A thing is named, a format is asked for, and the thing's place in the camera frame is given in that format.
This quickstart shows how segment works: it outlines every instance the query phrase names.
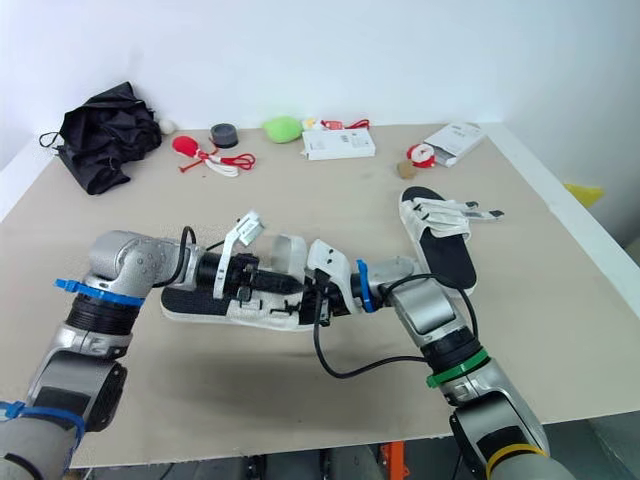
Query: green ball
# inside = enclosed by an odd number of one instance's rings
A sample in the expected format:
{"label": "green ball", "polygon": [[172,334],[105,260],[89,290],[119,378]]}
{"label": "green ball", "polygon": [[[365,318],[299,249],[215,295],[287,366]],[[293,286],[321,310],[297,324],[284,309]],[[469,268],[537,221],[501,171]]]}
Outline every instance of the green ball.
{"label": "green ball", "polygon": [[262,124],[267,136],[274,143],[292,142],[302,135],[302,123],[293,117],[273,118]]}

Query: black cable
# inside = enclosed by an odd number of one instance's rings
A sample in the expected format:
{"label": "black cable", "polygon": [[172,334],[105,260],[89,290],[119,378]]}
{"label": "black cable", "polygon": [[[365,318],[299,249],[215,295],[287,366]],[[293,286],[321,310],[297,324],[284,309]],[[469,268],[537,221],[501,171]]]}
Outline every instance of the black cable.
{"label": "black cable", "polygon": [[[382,294],[382,303],[384,304],[388,299],[389,295],[391,294],[391,292],[394,289],[398,288],[400,285],[404,285],[405,283],[410,282],[412,280],[430,279],[430,278],[438,280],[440,283],[446,286],[453,284],[453,282],[449,281],[446,277],[442,275],[434,274],[434,273],[419,273],[416,275],[410,275],[408,277],[398,280],[397,282],[392,283],[391,285],[389,285],[389,287],[385,288]],[[471,305],[471,301],[469,300],[469,297],[467,296],[467,294],[463,289],[457,288],[457,287],[451,287],[451,288],[455,288],[462,296],[462,299],[464,300],[464,303],[467,306],[467,309],[469,310],[469,316],[471,317],[473,334],[477,338],[478,320],[476,318],[476,312],[473,309],[473,305]],[[327,359],[325,358],[324,353],[322,352],[322,347],[320,346],[321,314],[322,314],[322,293],[318,292],[316,295],[316,304],[315,304],[314,321],[313,321],[313,347],[315,348],[316,355],[318,356],[318,360],[320,361],[322,368],[324,368],[325,371],[334,378],[339,378],[339,379],[352,378],[362,373],[368,372],[369,370],[373,370],[374,368],[381,367],[382,365],[387,365],[389,363],[394,363],[394,362],[427,363],[427,360],[424,357],[401,355],[401,356],[383,358],[382,360],[378,360],[376,362],[365,365],[364,367],[360,367],[355,370],[351,370],[349,372],[337,372],[336,370],[331,368],[331,366],[327,362]]]}
{"label": "black cable", "polygon": [[453,473],[451,474],[451,480],[456,480],[458,476],[458,470],[460,470],[460,465],[462,465],[462,452],[458,450],[458,459],[456,460],[456,466],[453,469]]}
{"label": "black cable", "polygon": [[165,478],[167,478],[167,475],[169,475],[171,473],[171,470],[173,469],[173,467],[175,467],[176,464],[172,463],[171,465],[169,465],[169,468],[167,468],[164,473],[162,474],[162,476],[160,476],[160,478],[158,478],[158,480],[164,480]]}
{"label": "black cable", "polygon": [[193,228],[188,225],[182,229],[182,237],[180,238],[180,251],[178,252],[178,265],[176,265],[176,270],[173,272],[170,278],[165,280],[164,282],[158,282],[153,285],[154,288],[158,287],[166,287],[167,285],[172,284],[176,281],[176,279],[180,276],[182,272],[182,267],[184,266],[184,256],[187,251],[187,235],[191,236],[191,243],[196,243],[196,234],[193,231]]}
{"label": "black cable", "polygon": [[316,350],[316,355],[318,356],[318,360],[322,365],[322,368],[331,375],[332,377],[344,379],[344,378],[352,378],[356,375],[360,375],[361,373],[368,372],[369,370],[373,370],[374,368],[381,367],[382,365],[387,365],[389,363],[394,362],[420,362],[427,363],[427,360],[423,357],[412,357],[408,355],[397,356],[397,357],[389,357],[383,358],[382,360],[378,360],[377,362],[370,363],[365,365],[364,367],[357,368],[355,370],[351,370],[350,372],[337,372],[327,363],[326,358],[324,357],[324,353],[322,353],[322,347],[320,346],[320,314],[322,312],[322,294],[318,293],[316,297],[316,307],[315,307],[315,320],[313,322],[313,346]]}
{"label": "black cable", "polygon": [[417,273],[415,275],[409,275],[408,277],[401,278],[397,282],[393,282],[388,287],[384,287],[384,292],[382,293],[382,304],[386,303],[387,299],[389,298],[389,295],[391,295],[391,292],[394,289],[398,288],[400,285],[404,285],[405,283],[411,282],[413,280],[420,280],[420,279],[427,280],[430,278],[436,280],[438,283],[441,283],[445,287],[453,288],[458,291],[458,293],[462,297],[462,300],[464,301],[464,304],[467,307],[467,310],[469,311],[469,319],[471,320],[471,328],[473,330],[473,334],[475,335],[476,338],[479,338],[478,337],[478,318],[476,317],[476,311],[473,309],[471,300],[469,300],[469,297],[467,296],[464,289],[455,287],[454,286],[455,284],[444,275],[440,275],[438,273]]}
{"label": "black cable", "polygon": [[[52,135],[55,134],[53,136],[53,140],[51,140],[49,143],[47,143],[46,145],[44,143],[42,143],[42,139],[44,137],[46,137],[47,135]],[[53,145],[54,143],[56,143],[56,140],[58,139],[58,137],[60,136],[60,132],[47,132],[47,133],[43,133],[42,135],[40,135],[38,137],[38,143],[40,144],[41,147],[44,148],[49,148],[51,145]]]}
{"label": "black cable", "polygon": [[214,248],[219,247],[220,245],[224,245],[224,240],[218,242],[218,243],[214,243],[213,245],[209,245],[207,248],[205,248],[205,250],[208,252],[209,250],[213,250]]}

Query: yellow ring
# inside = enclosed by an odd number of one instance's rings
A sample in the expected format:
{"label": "yellow ring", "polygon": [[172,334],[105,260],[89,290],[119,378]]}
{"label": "yellow ring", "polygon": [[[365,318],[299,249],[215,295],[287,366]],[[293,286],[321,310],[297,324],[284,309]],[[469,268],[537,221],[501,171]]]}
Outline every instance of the yellow ring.
{"label": "yellow ring", "polygon": [[549,454],[547,454],[547,452],[545,452],[544,450],[541,450],[538,447],[534,447],[533,445],[529,445],[528,443],[514,443],[513,445],[507,445],[506,447],[501,448],[496,453],[491,455],[491,458],[487,462],[487,480],[491,478],[491,471],[493,470],[493,467],[496,465],[496,463],[498,463],[498,461],[505,455],[509,455],[513,452],[531,452],[537,453],[538,455],[543,455],[545,457],[549,456]]}

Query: blue ring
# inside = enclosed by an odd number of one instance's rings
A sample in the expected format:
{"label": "blue ring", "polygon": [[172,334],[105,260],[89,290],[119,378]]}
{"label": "blue ring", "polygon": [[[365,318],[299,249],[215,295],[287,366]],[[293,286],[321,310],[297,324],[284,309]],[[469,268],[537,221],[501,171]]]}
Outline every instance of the blue ring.
{"label": "blue ring", "polygon": [[364,311],[367,313],[375,312],[373,303],[371,302],[371,292],[369,291],[369,269],[364,260],[356,260],[358,264],[358,272],[360,272],[360,289],[362,290],[362,303],[364,305]]}
{"label": "blue ring", "polygon": [[106,290],[89,287],[88,285],[76,282],[75,280],[63,280],[62,278],[57,278],[54,285],[58,288],[62,288],[66,292],[78,292],[99,300],[119,303],[129,307],[141,307],[144,303],[144,298],[130,297],[128,295],[120,295],[119,293],[107,292]]}
{"label": "blue ring", "polygon": [[63,420],[69,420],[76,427],[76,447],[80,445],[82,437],[84,437],[85,423],[84,418],[75,413],[61,410],[59,408],[48,407],[27,407],[24,402],[0,402],[0,410],[5,410],[5,416],[13,420],[21,416],[29,415],[46,415],[49,417],[61,418]]}

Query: black umbrella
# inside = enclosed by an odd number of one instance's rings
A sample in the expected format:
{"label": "black umbrella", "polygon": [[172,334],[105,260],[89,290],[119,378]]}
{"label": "black umbrella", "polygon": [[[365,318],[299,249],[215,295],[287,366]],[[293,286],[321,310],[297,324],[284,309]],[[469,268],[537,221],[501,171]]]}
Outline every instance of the black umbrella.
{"label": "black umbrella", "polygon": [[161,143],[160,128],[129,82],[91,97],[64,116],[58,155],[89,195],[130,180],[123,163],[141,160]]}

